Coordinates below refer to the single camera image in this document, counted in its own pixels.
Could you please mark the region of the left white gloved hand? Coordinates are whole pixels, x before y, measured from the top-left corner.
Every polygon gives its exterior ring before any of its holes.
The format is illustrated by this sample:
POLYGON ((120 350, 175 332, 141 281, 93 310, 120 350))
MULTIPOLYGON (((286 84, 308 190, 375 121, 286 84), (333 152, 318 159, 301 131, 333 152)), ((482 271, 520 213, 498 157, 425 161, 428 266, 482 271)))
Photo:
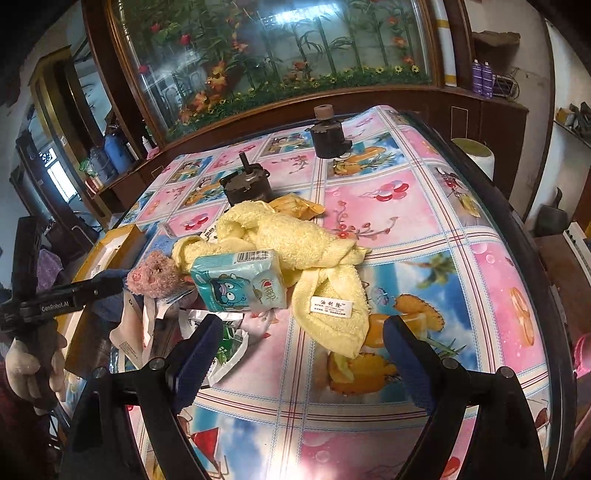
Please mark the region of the left white gloved hand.
MULTIPOLYGON (((57 346, 51 359, 52 371, 49 375, 49 387, 60 401, 66 397, 65 359, 63 349, 67 346, 67 340, 57 334, 57 346)), ((41 393, 35 374, 40 369, 40 363, 36 357, 28 352, 26 345, 14 339, 5 358, 5 370, 11 390, 21 399, 33 403, 41 398, 41 393)))

